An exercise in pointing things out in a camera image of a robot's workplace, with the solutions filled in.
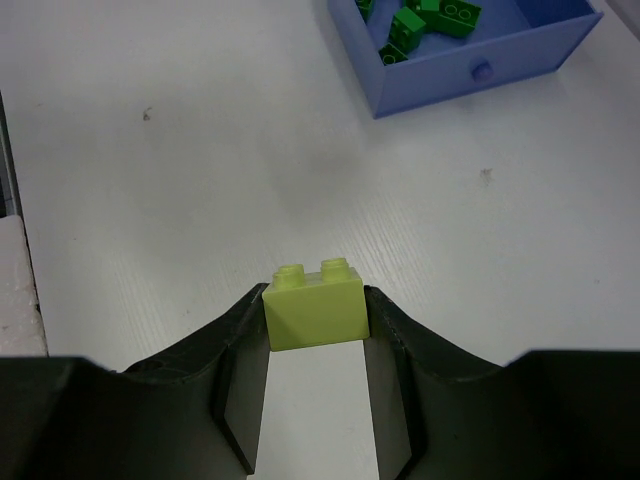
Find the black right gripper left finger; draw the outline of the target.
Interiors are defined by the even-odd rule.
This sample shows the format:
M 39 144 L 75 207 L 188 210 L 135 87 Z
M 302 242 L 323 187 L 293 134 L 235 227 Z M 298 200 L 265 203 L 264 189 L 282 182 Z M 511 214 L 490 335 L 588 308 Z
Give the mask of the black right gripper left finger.
M 270 356 L 263 291 L 122 372 L 83 357 L 3 357 L 2 477 L 252 475 Z

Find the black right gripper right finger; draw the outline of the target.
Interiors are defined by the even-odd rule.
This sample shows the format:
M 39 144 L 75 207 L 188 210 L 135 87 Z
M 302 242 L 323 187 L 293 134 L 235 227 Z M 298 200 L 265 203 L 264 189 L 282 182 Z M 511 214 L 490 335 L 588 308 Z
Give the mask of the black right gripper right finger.
M 635 479 L 639 355 L 533 350 L 499 366 L 365 290 L 383 479 Z

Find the lime lego brick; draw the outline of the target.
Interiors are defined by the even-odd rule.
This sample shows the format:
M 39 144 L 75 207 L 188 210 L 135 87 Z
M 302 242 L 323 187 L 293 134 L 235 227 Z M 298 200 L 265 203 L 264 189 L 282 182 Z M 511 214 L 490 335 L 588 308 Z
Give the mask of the lime lego brick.
M 329 345 L 370 336 L 363 280 L 343 257 L 279 267 L 262 293 L 274 352 Z

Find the green four-stud lego brick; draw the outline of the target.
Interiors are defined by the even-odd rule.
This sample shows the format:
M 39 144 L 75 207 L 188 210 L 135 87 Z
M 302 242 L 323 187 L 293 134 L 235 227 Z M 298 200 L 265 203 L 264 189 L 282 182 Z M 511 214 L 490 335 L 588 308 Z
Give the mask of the green four-stud lego brick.
M 390 42 L 386 43 L 378 53 L 385 66 L 398 64 L 408 59 L 405 53 Z

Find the green heart lego brick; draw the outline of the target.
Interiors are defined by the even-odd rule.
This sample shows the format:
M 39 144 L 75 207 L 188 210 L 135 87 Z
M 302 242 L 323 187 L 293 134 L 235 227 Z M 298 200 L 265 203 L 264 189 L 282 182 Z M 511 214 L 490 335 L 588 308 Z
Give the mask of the green heart lego brick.
M 405 0 L 404 3 L 420 17 L 437 16 L 440 10 L 439 0 Z

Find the dark green square lego brick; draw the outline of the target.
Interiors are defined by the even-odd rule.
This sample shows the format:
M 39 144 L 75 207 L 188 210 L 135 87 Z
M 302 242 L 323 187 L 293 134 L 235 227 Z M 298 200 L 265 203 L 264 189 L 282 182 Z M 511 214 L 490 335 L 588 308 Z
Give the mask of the dark green square lego brick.
M 365 22 L 367 22 L 371 16 L 374 8 L 374 0 L 356 0 L 356 6 Z

